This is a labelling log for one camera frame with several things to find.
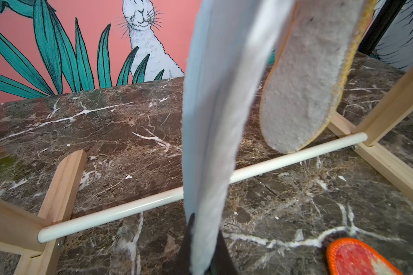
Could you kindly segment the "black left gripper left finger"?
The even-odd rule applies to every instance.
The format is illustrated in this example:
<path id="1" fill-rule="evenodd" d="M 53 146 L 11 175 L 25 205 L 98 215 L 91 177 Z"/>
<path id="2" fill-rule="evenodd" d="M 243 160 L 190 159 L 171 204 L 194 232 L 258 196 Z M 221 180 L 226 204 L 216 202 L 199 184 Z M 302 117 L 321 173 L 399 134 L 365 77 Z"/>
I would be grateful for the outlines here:
<path id="1" fill-rule="evenodd" d="M 192 228 L 195 220 L 195 213 L 193 213 L 187 225 L 186 232 L 184 234 L 184 239 L 182 241 L 180 250 L 177 255 L 176 263 L 173 267 L 173 275 L 191 275 L 190 271 L 190 252 L 191 252 L 191 243 L 192 243 Z"/>

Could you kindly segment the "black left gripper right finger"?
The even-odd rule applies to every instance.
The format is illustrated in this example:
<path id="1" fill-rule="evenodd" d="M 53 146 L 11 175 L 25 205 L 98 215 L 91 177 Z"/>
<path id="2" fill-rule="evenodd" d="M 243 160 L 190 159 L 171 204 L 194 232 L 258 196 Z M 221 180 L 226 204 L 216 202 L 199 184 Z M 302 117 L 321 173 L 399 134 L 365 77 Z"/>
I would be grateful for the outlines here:
<path id="1" fill-rule="evenodd" d="M 218 240 L 209 271 L 211 275 L 239 275 L 239 272 L 229 255 L 221 230 L 218 233 Z"/>

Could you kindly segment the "white smooth insole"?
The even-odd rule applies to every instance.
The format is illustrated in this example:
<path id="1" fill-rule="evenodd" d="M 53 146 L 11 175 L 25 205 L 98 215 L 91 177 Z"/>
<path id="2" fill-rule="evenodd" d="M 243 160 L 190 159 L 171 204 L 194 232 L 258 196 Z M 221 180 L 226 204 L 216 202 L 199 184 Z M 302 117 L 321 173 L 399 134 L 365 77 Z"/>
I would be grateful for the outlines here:
<path id="1" fill-rule="evenodd" d="M 192 34 L 182 103 L 182 173 L 192 228 L 190 271 L 211 264 L 260 79 L 294 1 L 203 1 Z"/>

